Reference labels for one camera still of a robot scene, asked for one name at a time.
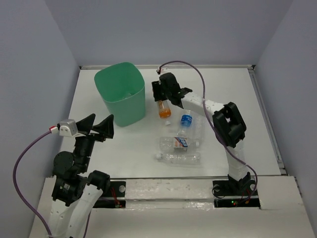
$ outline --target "green trash bin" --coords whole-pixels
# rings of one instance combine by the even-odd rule
[[[96,87],[118,126],[127,126],[145,116],[145,84],[139,70],[124,62],[95,75]]]

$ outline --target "gray wall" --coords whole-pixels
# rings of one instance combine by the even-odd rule
[[[79,65],[256,64],[292,0],[46,0]]]
[[[22,150],[67,118],[79,69],[43,0],[5,0],[0,7],[0,237],[28,237],[34,215],[12,183]],[[18,184],[37,207],[58,137],[50,135],[23,158]]]
[[[317,235],[316,9],[316,0],[294,0],[256,74],[286,169],[297,176]]]

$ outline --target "orange bottle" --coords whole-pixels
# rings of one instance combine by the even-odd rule
[[[168,106],[168,102],[166,100],[164,101],[159,100],[157,101],[157,103],[158,103],[158,114],[160,118],[167,119],[168,117],[172,115],[170,108]],[[165,125],[170,125],[170,121],[166,120]]]

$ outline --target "plastic bottle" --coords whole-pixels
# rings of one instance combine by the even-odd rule
[[[158,105],[159,117],[165,120],[165,125],[170,125],[170,121],[167,118],[169,118],[172,113],[168,106],[168,102],[166,100],[165,101],[159,100],[157,101],[157,105]]]
[[[201,146],[205,138],[206,118],[199,114],[196,114],[194,116],[194,120],[195,120],[194,133],[193,133],[194,135],[192,139],[195,142],[198,142],[199,146]]]
[[[196,152],[192,155],[177,153],[158,153],[156,159],[160,162],[176,164],[176,165],[197,165],[200,163],[200,153]]]
[[[159,139],[159,148],[162,152],[193,151],[198,146],[199,142],[184,137],[164,136]]]
[[[193,122],[192,112],[190,110],[184,110],[182,117],[180,119],[177,135],[188,138],[189,130],[191,129],[192,122]]]

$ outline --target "white bottle cap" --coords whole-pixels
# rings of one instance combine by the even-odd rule
[[[160,159],[161,159],[161,156],[162,156],[161,153],[157,153],[157,154],[155,155],[155,158],[156,158],[157,160],[160,160]]]

